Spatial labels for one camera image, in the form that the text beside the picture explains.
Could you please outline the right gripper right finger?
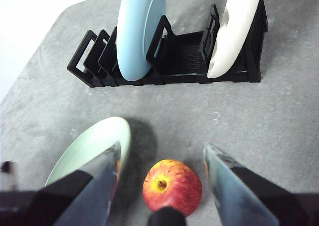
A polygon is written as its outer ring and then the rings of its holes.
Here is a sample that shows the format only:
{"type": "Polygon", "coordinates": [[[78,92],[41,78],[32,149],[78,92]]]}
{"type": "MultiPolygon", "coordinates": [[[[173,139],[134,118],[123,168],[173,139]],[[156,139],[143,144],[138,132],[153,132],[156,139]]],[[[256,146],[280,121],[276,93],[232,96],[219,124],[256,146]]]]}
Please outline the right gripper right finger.
{"type": "Polygon", "coordinates": [[[292,193],[213,144],[203,149],[209,188],[224,226],[317,226],[319,195],[292,193]]]}

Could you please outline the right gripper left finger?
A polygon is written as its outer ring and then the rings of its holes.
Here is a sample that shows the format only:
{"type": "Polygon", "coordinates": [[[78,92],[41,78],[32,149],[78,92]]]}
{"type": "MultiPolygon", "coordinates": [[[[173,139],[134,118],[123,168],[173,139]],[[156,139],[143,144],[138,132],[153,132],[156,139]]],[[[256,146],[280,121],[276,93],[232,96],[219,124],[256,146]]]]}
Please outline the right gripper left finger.
{"type": "Polygon", "coordinates": [[[36,191],[0,194],[2,226],[103,226],[120,176],[119,142],[36,191]]]}

